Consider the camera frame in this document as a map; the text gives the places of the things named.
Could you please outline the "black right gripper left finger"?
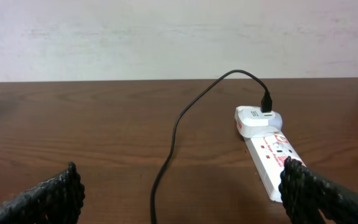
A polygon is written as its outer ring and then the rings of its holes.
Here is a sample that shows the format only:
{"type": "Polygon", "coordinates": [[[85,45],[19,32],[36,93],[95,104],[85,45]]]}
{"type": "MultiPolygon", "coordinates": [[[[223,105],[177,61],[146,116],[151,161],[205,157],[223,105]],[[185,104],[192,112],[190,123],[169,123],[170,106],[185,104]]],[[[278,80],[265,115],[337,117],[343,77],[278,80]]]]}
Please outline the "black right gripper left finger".
{"type": "Polygon", "coordinates": [[[76,224],[85,186],[74,162],[54,177],[0,204],[0,224],[76,224]]]}

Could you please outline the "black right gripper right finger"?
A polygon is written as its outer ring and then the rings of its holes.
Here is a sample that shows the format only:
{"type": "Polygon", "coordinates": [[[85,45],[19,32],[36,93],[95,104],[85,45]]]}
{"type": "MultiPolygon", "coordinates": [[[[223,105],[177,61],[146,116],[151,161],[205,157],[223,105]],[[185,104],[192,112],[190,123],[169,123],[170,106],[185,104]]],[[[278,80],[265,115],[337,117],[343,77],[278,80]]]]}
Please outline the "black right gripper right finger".
{"type": "Polygon", "coordinates": [[[278,186],[292,223],[358,223],[358,193],[309,170],[288,157],[278,186]]]}

